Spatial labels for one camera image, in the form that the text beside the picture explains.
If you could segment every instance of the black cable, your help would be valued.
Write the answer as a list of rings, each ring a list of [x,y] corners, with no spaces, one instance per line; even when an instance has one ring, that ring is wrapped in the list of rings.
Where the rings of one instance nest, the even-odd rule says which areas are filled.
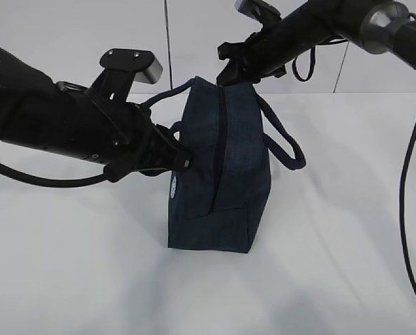
[[[104,174],[101,174],[96,177],[86,178],[86,179],[76,179],[76,180],[53,180],[45,179],[40,177],[35,177],[30,174],[26,174],[14,169],[11,169],[8,166],[5,166],[0,163],[0,174],[5,177],[21,181],[25,184],[30,184],[34,186],[49,187],[49,188],[78,188],[84,186],[90,186],[94,184],[99,184],[103,181],[106,181]]]
[[[301,78],[301,76],[298,73],[298,68],[297,68],[297,60],[298,57],[296,57],[293,62],[292,62],[292,71],[293,71],[293,75],[295,76],[295,78],[297,78],[300,82],[308,82],[312,76],[313,76],[313,72],[315,71],[315,65],[317,62],[317,58],[316,58],[316,47],[313,47],[311,49],[311,65],[309,67],[309,74],[307,75],[307,78]]]
[[[332,39],[326,40],[325,42],[319,44],[319,45],[338,45],[338,44],[343,44],[343,43],[347,43],[348,40],[345,39],[341,39],[341,40],[336,40],[337,37],[334,37]],[[313,73],[315,72],[315,65],[316,65],[316,47],[313,47],[311,49],[311,65],[309,67],[309,74],[307,75],[307,78],[301,78],[301,76],[299,75],[298,72],[298,67],[297,67],[297,61],[298,61],[298,57],[296,57],[295,59],[293,59],[292,62],[292,71],[293,71],[293,75],[295,76],[295,78],[297,78],[300,82],[308,82],[312,76]]]
[[[408,245],[406,239],[406,230],[405,230],[405,188],[406,188],[406,178],[408,175],[408,168],[410,167],[411,156],[413,154],[413,149],[416,143],[416,124],[411,135],[411,140],[408,145],[408,150],[406,152],[405,163],[403,164],[401,185],[399,191],[399,217],[400,217],[400,228],[401,228],[401,240],[402,240],[402,250],[403,250],[403,259],[405,260],[406,271],[408,272],[408,278],[410,279],[411,286],[416,295],[416,280],[413,274],[413,269],[411,268],[410,256],[408,252]]]

